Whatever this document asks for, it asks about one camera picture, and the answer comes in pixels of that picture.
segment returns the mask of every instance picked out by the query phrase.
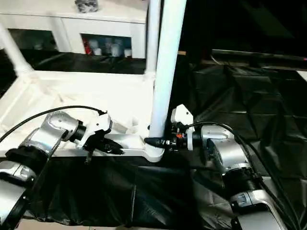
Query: white vertical pole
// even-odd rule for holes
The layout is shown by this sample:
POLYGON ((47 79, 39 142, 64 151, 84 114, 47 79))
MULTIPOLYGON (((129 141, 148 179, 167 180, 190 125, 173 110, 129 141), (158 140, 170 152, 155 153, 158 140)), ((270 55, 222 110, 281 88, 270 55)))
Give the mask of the white vertical pole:
POLYGON ((161 0, 149 1, 146 73, 155 73, 158 56, 161 0))
POLYGON ((164 134, 186 2, 164 1, 150 137, 162 137, 164 134))
POLYGON ((1 23, 0 23, 0 40, 2 41, 4 50, 11 59, 11 62, 14 65, 14 70, 18 75, 20 73, 33 71, 32 67, 26 62, 23 55, 21 54, 10 32, 6 28, 4 28, 4 26, 1 23))

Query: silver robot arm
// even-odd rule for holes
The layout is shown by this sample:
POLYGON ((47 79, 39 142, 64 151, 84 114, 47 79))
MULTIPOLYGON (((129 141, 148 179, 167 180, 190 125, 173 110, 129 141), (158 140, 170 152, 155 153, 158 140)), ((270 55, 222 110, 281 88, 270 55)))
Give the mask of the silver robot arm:
POLYGON ((168 139, 146 138, 145 142, 158 148, 192 150, 203 147, 221 173, 227 199, 237 217, 232 220, 234 230, 286 230, 286 226, 268 193, 261 187, 242 147, 234 135, 217 125, 204 125, 200 131, 176 130, 168 139))
POLYGON ((7 159, 0 162, 0 230, 12 230, 18 225, 36 179, 61 141, 70 140, 78 148, 92 151, 96 147, 93 144, 102 141, 111 126, 108 114, 100 115, 85 127, 81 121, 57 111, 48 114, 42 126, 17 149, 9 150, 7 159))

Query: white object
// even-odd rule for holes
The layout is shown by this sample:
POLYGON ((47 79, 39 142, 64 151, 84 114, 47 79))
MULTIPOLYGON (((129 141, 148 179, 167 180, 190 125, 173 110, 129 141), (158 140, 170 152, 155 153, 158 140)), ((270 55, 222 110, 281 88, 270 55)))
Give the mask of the white object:
POLYGON ((193 124, 193 115, 192 113, 183 105, 178 105, 172 111, 171 122, 178 123, 181 122, 183 125, 193 124))
MULTIPOLYGON (((193 124, 193 115, 192 113, 183 105, 178 105, 173 109, 171 114, 172 123, 182 123, 183 125, 193 124)), ((187 129, 186 134, 188 137, 188 150, 193 151, 193 132, 195 131, 194 127, 187 129)))
POLYGON ((131 57, 132 56, 132 50, 131 49, 125 49, 124 55, 125 55, 125 58, 131 57))
POLYGON ((101 48, 94 49, 93 52, 94 52, 95 55, 101 55, 102 54, 101 48))
POLYGON ((94 135, 96 131, 98 130, 107 131, 108 129, 111 128, 111 126, 112 126, 112 123, 111 123, 111 117, 109 116, 109 114, 103 114, 103 115, 94 117, 89 122, 89 124, 86 125, 86 130, 85 130, 85 133, 82 139, 80 141, 78 141, 77 139, 74 141, 75 143, 77 143, 77 148, 81 149, 85 145, 88 138, 94 135))
POLYGON ((95 39, 90 39, 88 41, 88 44, 90 45, 91 49, 97 49, 98 48, 98 41, 95 39))
POLYGON ((164 2, 150 137, 164 135, 186 0, 164 2))
POLYGON ((51 31, 61 52, 84 54, 81 34, 130 37, 133 57, 145 58, 148 0, 98 5, 97 12, 79 13, 73 0, 2 0, 0 21, 6 28, 51 31))
POLYGON ((51 31, 60 52, 70 52, 71 46, 66 36, 61 18, 29 15, 0 14, 0 22, 5 28, 51 31))
POLYGON ((120 53, 120 45, 117 43, 112 44, 111 46, 111 53, 112 57, 119 57, 121 55, 120 53))
POLYGON ((155 73, 158 57, 158 41, 160 31, 160 7, 161 0, 151 0, 149 2, 148 36, 146 72, 155 73))

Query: white post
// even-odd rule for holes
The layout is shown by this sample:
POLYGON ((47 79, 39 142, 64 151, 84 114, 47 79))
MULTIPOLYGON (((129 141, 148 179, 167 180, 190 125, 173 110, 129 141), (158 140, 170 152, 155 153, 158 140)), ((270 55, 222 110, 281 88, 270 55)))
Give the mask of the white post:
POLYGON ((20 75, 21 73, 33 71, 32 67, 26 62, 23 55, 21 54, 10 32, 6 28, 4 28, 1 22, 0 22, 0 40, 2 41, 4 50, 11 59, 11 62, 14 65, 14 70, 18 75, 20 75))
POLYGON ((164 1, 150 137, 162 137, 164 134, 186 2, 164 1))
POLYGON ((146 73, 154 74, 157 66, 161 0, 149 1, 146 73))

